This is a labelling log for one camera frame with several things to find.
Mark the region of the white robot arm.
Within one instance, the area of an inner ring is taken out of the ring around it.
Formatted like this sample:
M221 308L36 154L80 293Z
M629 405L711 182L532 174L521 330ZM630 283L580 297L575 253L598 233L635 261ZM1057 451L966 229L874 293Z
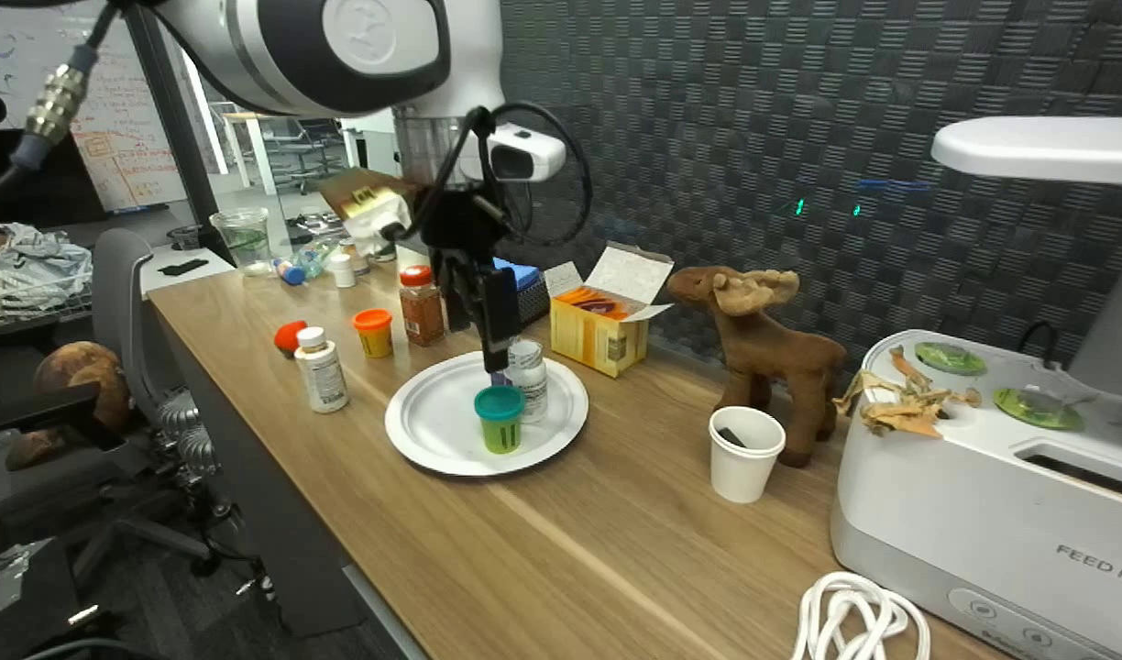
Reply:
M434 249L449 317L474 323L486 369L509 363L509 288L487 264L504 228L487 135L504 96L498 0L152 0L203 78L283 116L398 112L403 173L427 189L415 229Z

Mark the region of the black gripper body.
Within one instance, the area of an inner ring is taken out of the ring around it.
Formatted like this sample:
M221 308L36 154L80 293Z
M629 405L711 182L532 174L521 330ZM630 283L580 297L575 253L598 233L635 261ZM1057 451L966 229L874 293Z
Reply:
M493 266L494 246L509 233L504 195L494 188L428 189L420 205L420 220L437 283L444 276L444 253L465 264L470 315L476 323L476 276Z

